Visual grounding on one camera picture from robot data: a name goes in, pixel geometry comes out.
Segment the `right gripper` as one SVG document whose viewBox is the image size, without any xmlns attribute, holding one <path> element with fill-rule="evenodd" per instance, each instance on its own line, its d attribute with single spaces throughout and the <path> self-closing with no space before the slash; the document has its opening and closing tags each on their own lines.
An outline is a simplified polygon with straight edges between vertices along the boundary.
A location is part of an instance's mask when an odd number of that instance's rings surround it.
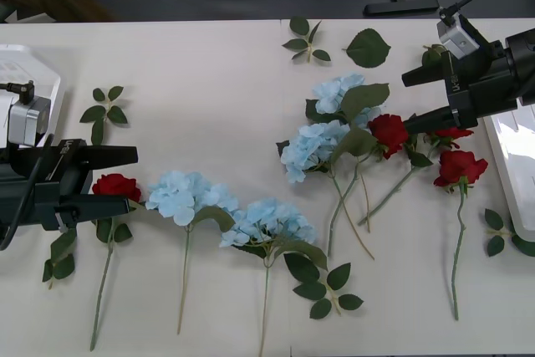
<svg viewBox="0 0 535 357">
<path fill-rule="evenodd" d="M 490 48 L 458 59 L 451 52 L 440 62 L 422 65 L 401 75 L 405 87 L 441 81 L 446 78 L 449 106 L 423 115 L 412 115 L 403 125 L 409 135 L 432 133 L 452 127 L 477 126 L 481 117 L 498 115 L 517 108 L 512 97 L 518 87 L 511 51 L 499 41 Z"/>
</svg>

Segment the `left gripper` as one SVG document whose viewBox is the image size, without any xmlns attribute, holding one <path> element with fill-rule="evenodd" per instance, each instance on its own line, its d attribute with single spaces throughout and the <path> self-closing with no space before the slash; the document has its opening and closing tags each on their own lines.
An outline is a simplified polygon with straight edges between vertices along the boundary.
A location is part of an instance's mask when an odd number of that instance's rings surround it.
<svg viewBox="0 0 535 357">
<path fill-rule="evenodd" d="M 64 231 L 129 213 L 127 197 L 89 194 L 89 187 L 94 167 L 138 160 L 135 146 L 87 145 L 85 140 L 42 148 L 9 146 L 1 154 L 1 230 L 39 224 L 46 231 Z"/>
</svg>

